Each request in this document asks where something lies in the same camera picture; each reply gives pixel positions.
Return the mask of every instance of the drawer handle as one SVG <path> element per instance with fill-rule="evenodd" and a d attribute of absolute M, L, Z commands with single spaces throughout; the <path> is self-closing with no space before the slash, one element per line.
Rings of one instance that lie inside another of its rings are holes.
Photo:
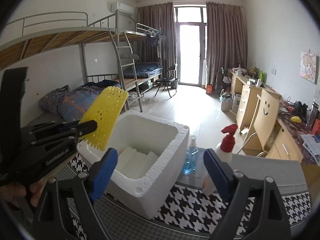
<path fill-rule="evenodd" d="M 286 154 L 289 156 L 289 158 L 290 158 L 290 155 L 289 155 L 289 153 L 288 153 L 288 151 L 287 151 L 287 148 L 285 147 L 285 145 L 284 144 L 282 144 L 282 147 L 284 148 L 284 150 L 285 150 L 285 152 L 286 152 Z"/>

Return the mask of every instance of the blue bedding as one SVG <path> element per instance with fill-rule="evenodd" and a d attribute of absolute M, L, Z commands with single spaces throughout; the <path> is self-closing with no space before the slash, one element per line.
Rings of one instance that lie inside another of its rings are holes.
<path fill-rule="evenodd" d="M 148 78 L 162 72 L 163 67 L 158 62 L 152 63 L 137 63 L 136 72 L 137 78 Z M 125 78 L 133 78 L 132 67 L 127 68 L 123 72 Z"/>
<path fill-rule="evenodd" d="M 39 100 L 39 107 L 43 111 L 64 118 L 67 122 L 80 120 L 99 94 L 109 86 L 120 87 L 120 84 L 112 80 L 89 82 L 73 91 L 65 85 L 42 97 Z"/>

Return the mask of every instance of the human hand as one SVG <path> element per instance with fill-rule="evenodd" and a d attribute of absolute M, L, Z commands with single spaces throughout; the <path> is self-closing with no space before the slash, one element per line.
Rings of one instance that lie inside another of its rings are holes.
<path fill-rule="evenodd" d="M 7 202 L 11 202 L 16 207 L 19 207 L 16 197 L 24 197 L 26 194 L 26 188 L 18 182 L 11 182 L 0 187 L 1 197 Z"/>
<path fill-rule="evenodd" d="M 41 198 L 41 194 L 44 189 L 44 178 L 40 179 L 38 182 L 35 182 L 29 186 L 29 190 L 32 193 L 31 196 L 31 205 L 37 207 L 39 200 Z"/>
<path fill-rule="evenodd" d="M 37 207 L 40 200 L 42 191 L 44 189 L 44 179 L 40 179 L 38 182 L 33 183 L 29 186 L 29 190 L 32 193 L 31 205 Z M 16 197 L 26 196 L 26 188 L 18 182 L 11 182 L 7 185 L 0 187 L 0 195 L 5 201 L 11 202 L 13 205 L 19 208 Z"/>

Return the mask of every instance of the tile floor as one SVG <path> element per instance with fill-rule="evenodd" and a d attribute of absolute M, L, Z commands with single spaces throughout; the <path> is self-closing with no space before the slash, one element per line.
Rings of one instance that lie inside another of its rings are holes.
<path fill-rule="evenodd" d="M 172 98 L 167 90 L 162 92 L 162 88 L 153 97 L 155 93 L 156 88 L 145 93 L 143 112 L 189 126 L 190 134 L 197 136 L 198 147 L 215 149 L 225 136 L 221 130 L 236 123 L 234 114 L 220 110 L 219 97 L 206 95 L 205 90 L 200 87 L 179 85 L 177 94 Z M 140 111 L 139 104 L 134 102 L 130 109 Z M 236 133 L 235 138 L 234 152 L 243 143 L 239 134 Z"/>

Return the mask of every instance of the black and white rug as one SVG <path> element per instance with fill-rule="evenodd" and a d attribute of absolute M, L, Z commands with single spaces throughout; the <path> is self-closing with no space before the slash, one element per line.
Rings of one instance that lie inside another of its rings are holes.
<path fill-rule="evenodd" d="M 75 156 L 73 160 L 70 161 L 69 166 L 75 173 L 88 170 L 88 167 L 80 155 Z M 290 225 L 294 226 L 301 222 L 309 214 L 311 209 L 309 192 L 282 195 L 282 199 L 289 216 Z M 122 203 L 114 199 L 110 194 L 105 194 L 103 201 L 109 201 L 113 205 L 134 214 L 137 218 L 145 220 L 145 218 L 135 214 Z M 241 223 L 236 232 L 237 236 L 241 236 L 245 233 L 253 204 L 254 198 L 248 198 Z M 228 203 L 223 202 L 217 193 L 213 193 L 207 197 L 202 194 L 201 189 L 176 183 L 170 190 L 164 205 L 150 222 L 180 232 L 194 234 L 195 236 L 209 236 L 225 214 L 227 206 Z M 86 239 L 82 226 L 76 218 L 74 218 L 74 225 L 77 228 L 79 238 Z"/>

